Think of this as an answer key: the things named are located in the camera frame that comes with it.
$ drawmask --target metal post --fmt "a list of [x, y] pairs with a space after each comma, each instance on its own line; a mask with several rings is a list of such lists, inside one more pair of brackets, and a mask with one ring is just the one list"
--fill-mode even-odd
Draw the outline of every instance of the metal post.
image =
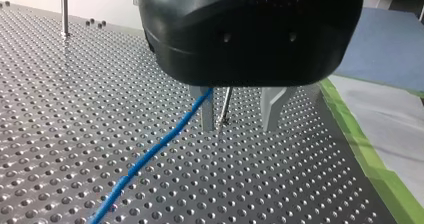
[[62, 36], [69, 36], [68, 0], [62, 0]]
[[423, 5], [423, 9], [421, 10], [420, 22], [423, 21], [423, 18], [424, 18], [424, 5]]
[[228, 125], [229, 119], [227, 118], [228, 107], [230, 106], [231, 94], [233, 93], [233, 88], [228, 87], [227, 93], [225, 94], [224, 106], [222, 107], [221, 115], [218, 119], [218, 141], [221, 139], [221, 130], [222, 127]]

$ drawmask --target white wall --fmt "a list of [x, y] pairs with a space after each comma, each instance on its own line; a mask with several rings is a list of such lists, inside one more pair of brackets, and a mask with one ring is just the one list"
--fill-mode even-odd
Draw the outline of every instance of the white wall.
[[[0, 0], [28, 7], [60, 12], [60, 0]], [[69, 0], [69, 13], [83, 18], [141, 29], [138, 7], [133, 0]]]

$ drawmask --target blue mat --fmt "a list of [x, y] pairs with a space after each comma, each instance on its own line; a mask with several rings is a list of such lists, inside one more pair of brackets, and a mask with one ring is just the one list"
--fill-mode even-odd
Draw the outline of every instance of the blue mat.
[[412, 13], [364, 8], [335, 74], [424, 92], [424, 26]]

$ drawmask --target gray metal surface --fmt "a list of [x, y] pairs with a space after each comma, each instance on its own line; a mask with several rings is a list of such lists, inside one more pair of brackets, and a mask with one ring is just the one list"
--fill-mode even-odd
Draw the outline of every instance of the gray metal surface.
[[[86, 223], [193, 101], [142, 37], [70, 21], [63, 43], [60, 16], [0, 10], [0, 223]], [[275, 132], [260, 95], [235, 88], [220, 143], [197, 115], [105, 222], [394, 223], [317, 86], [299, 88]]]

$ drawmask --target blue wire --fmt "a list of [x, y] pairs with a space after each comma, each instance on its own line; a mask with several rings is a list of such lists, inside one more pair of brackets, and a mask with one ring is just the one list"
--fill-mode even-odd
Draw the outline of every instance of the blue wire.
[[121, 195], [121, 192], [125, 186], [131, 182], [132, 178], [137, 174], [137, 172], [139, 172], [140, 169], [143, 168], [143, 166], [146, 165], [153, 156], [155, 156], [163, 147], [167, 146], [168, 142], [178, 136], [178, 134], [184, 129], [190, 119], [194, 116], [194, 114], [196, 114], [197, 110], [200, 108], [206, 98], [211, 95], [212, 92], [213, 88], [210, 88], [205, 95], [199, 97], [196, 102], [194, 102], [191, 111], [184, 115], [183, 119], [177, 124], [177, 126], [165, 137], [163, 137], [163, 139], [158, 144], [154, 145], [152, 149], [150, 149], [144, 156], [142, 156], [128, 171], [127, 176], [123, 176], [121, 179], [119, 179], [118, 183], [116, 183], [115, 187], [112, 189], [109, 197], [102, 203], [94, 217], [91, 219], [90, 224], [100, 223], [100, 221], [109, 211], [110, 207]]

